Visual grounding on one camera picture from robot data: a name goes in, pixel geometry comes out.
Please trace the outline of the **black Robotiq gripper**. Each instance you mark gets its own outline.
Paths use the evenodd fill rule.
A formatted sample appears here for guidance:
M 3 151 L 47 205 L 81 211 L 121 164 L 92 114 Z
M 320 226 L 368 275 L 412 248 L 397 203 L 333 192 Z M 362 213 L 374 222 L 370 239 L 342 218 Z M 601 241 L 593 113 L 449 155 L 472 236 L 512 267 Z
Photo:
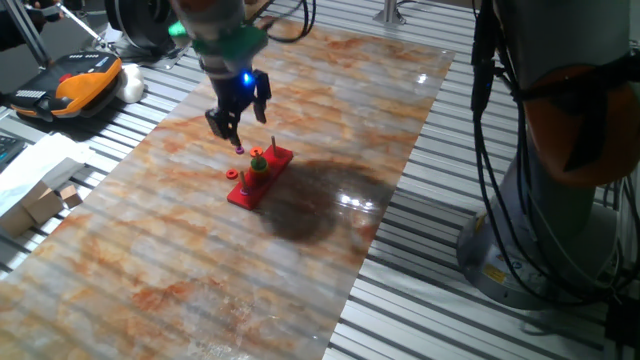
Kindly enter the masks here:
M 256 120 L 267 122 L 267 101 L 272 92 L 269 76 L 261 70 L 243 70 L 230 78 L 209 78 L 217 98 L 217 105 L 205 112 L 205 118 L 213 134 L 228 140 L 234 147 L 240 146 L 237 128 L 239 114 L 253 105 Z

